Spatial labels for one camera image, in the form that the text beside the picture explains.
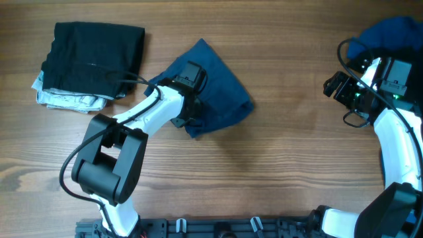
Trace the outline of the navy blue shorts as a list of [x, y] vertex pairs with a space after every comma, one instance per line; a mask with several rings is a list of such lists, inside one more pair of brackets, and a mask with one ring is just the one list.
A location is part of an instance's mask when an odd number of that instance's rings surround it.
[[188, 61], [202, 66], [208, 76], [198, 95], [203, 103], [201, 115], [193, 124], [185, 126], [191, 138], [238, 124], [253, 111], [254, 105], [247, 90], [202, 38], [149, 82], [157, 84], [180, 74]]

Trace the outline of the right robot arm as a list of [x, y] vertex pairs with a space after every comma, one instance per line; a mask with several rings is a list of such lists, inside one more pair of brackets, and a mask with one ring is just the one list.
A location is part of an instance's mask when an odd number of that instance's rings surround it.
[[381, 147], [384, 191], [362, 212], [323, 208], [311, 225], [328, 237], [418, 237], [422, 229], [422, 119], [406, 97], [412, 64], [395, 58], [365, 63], [361, 79], [336, 72], [324, 94], [372, 125]]

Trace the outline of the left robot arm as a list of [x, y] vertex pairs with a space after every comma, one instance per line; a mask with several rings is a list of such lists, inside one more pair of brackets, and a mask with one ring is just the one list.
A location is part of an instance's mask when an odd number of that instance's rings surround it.
[[188, 61], [181, 73], [152, 85], [153, 93], [137, 106], [115, 117], [98, 114], [90, 121], [83, 142], [62, 167], [75, 160], [71, 178], [85, 192], [82, 199], [97, 204], [102, 217], [78, 222], [76, 237], [146, 237], [131, 195], [147, 140], [167, 122], [177, 128], [195, 122], [207, 78], [202, 66]]

